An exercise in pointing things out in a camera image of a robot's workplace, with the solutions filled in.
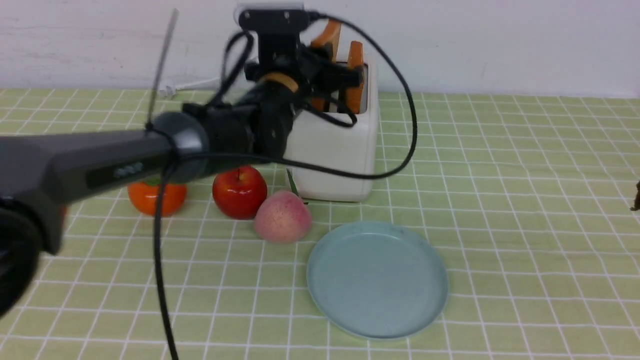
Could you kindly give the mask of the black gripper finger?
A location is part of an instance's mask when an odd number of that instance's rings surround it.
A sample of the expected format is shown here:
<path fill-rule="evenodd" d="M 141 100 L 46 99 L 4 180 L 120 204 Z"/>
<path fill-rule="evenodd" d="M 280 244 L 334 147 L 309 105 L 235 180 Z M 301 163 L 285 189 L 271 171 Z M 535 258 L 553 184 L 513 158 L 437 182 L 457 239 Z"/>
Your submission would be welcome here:
<path fill-rule="evenodd" d="M 320 70 L 320 91 L 334 93 L 347 88 L 359 88 L 364 81 L 363 64 L 353 68 L 342 63 L 324 63 Z"/>

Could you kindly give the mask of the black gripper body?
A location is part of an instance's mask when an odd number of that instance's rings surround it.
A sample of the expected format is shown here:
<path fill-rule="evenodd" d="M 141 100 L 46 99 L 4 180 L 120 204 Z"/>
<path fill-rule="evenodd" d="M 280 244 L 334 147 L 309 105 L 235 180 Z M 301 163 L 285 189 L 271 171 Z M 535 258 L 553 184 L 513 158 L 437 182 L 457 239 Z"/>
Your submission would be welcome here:
<path fill-rule="evenodd" d="M 326 59 L 304 45 L 300 34 L 317 16 L 306 9 L 240 9 L 238 25 L 257 36 L 258 61 L 245 64 L 250 96 L 310 96 L 320 91 Z"/>

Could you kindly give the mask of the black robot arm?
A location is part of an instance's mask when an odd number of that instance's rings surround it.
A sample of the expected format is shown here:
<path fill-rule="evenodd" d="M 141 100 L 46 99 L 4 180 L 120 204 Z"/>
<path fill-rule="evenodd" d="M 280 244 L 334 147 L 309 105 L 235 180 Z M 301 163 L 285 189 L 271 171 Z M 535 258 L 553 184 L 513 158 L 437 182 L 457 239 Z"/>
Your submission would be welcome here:
<path fill-rule="evenodd" d="M 247 39 L 242 59 L 205 104 L 154 115 L 150 97 L 142 129 L 2 136 L 1 313 L 11 310 L 34 279 L 41 252 L 61 248 L 66 209 L 83 199 L 164 173 L 189 183 L 242 166 L 284 163 L 288 137 L 302 111 L 351 128 L 313 109 L 311 98 L 329 100 L 359 88 L 364 66 L 337 63 L 340 23 L 330 19 L 311 45 L 300 34 L 324 14 L 303 7 L 239 7 Z"/>

